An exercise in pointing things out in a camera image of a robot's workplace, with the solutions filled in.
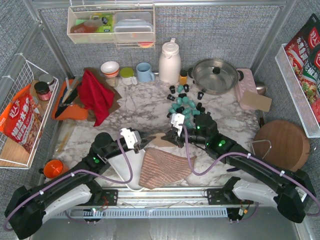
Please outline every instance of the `wooden cutting board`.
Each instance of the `wooden cutting board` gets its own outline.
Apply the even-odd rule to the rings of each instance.
[[[305,132],[297,125],[275,120],[260,128],[254,141],[269,140],[272,148],[264,157],[268,163],[295,172],[300,169],[309,157],[310,144]],[[255,155],[262,158],[269,149],[269,143],[253,143]]]

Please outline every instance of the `red cloth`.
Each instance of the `red cloth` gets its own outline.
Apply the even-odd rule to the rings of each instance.
[[[77,91],[85,108],[93,110],[95,114],[94,127],[100,126],[109,116],[108,109],[113,104],[115,94],[106,89],[89,70],[85,70],[82,84],[77,87]]]

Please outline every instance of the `white wire shelf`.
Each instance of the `white wire shelf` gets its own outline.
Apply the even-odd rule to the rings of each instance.
[[[7,105],[12,101],[13,97],[20,91],[22,88],[31,84],[35,79],[34,72],[32,71],[32,67],[37,68],[45,74],[48,74],[45,70],[41,69],[34,63],[25,59],[25,57],[20,53],[22,58],[24,58],[24,64],[19,71],[16,79],[12,79],[10,76],[3,76],[3,78],[8,78],[13,81],[13,85],[11,87],[10,92],[6,96],[3,105],[1,106],[1,113],[7,107]],[[47,108],[45,110],[44,116],[42,117],[42,122],[35,138],[34,144],[32,146],[32,150],[28,153],[19,143],[11,140],[7,136],[5,136],[2,132],[0,133],[0,168],[13,168],[13,169],[29,169],[33,163],[35,154],[37,152],[38,144],[41,139],[40,133],[41,130],[45,128],[47,123],[49,113],[51,111],[53,102],[55,100],[55,96],[57,94],[59,87],[59,81],[56,77],[54,77],[54,88],[52,91],[52,95],[50,100],[48,101]]]
[[[302,122],[305,134],[308,138],[320,138],[320,126],[311,109],[307,97],[300,86],[298,78],[291,67],[290,61],[285,51],[285,46],[282,44],[279,52],[275,56],[275,61],[279,66],[285,85],[288,88],[290,96],[299,118]]]
[[[95,13],[115,15],[116,13],[125,12],[150,13],[152,16],[151,22],[153,30],[143,32],[71,33],[71,28],[76,24],[76,20],[78,19],[90,19],[90,16]],[[156,43],[155,6],[153,4],[126,4],[125,6],[107,4],[70,6],[68,8],[67,35],[75,44],[115,43],[117,48],[147,48],[143,47],[143,43],[153,42],[153,46],[150,46],[150,48],[154,48]]]

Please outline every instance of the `marble countertop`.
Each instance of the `marble countertop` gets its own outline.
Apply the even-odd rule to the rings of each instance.
[[[197,100],[199,89],[191,83],[190,79],[188,80],[188,84],[190,85],[190,92],[187,93],[187,96],[193,99],[196,104],[202,102],[206,112],[211,112],[211,116],[217,122],[220,133],[237,141],[247,150],[250,150],[250,141],[259,129],[255,112],[245,111],[240,108],[233,89],[220,96],[205,94],[202,100],[199,101]],[[74,167],[88,154],[95,136],[101,132],[108,132],[115,140],[121,128],[132,127],[136,130],[150,133],[165,133],[170,129],[170,119],[167,118],[167,114],[173,102],[167,99],[170,93],[168,85],[157,80],[151,83],[139,82],[138,85],[131,86],[123,85],[120,82],[116,90],[122,96],[122,99],[118,100],[121,106],[120,109],[110,114],[98,127],[93,127],[94,122],[77,121],[64,150],[61,153],[57,153],[56,151],[54,154],[55,158],[61,159],[69,168]],[[162,147],[159,149],[177,156],[186,157],[185,147]],[[194,166],[197,172],[203,172],[212,164],[213,159],[203,150],[193,145],[190,145],[189,149],[191,156],[197,156]],[[224,185],[231,176],[241,177],[251,182],[257,181],[242,170],[227,172],[229,168],[232,167],[227,164],[218,163],[204,176],[191,174],[185,179],[172,183],[169,186],[221,186]],[[103,175],[121,181],[112,167]],[[124,186],[123,184],[112,183],[100,178],[96,180],[102,187]]]

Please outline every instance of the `white plate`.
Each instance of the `white plate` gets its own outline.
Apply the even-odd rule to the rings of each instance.
[[[142,149],[137,154],[134,150],[125,153],[129,159],[133,173],[132,181],[126,184],[126,186],[133,192],[140,192],[144,189],[144,187],[139,185],[139,180],[145,152],[146,151]],[[123,181],[127,181],[130,178],[128,164],[122,154],[109,159],[108,162]]]

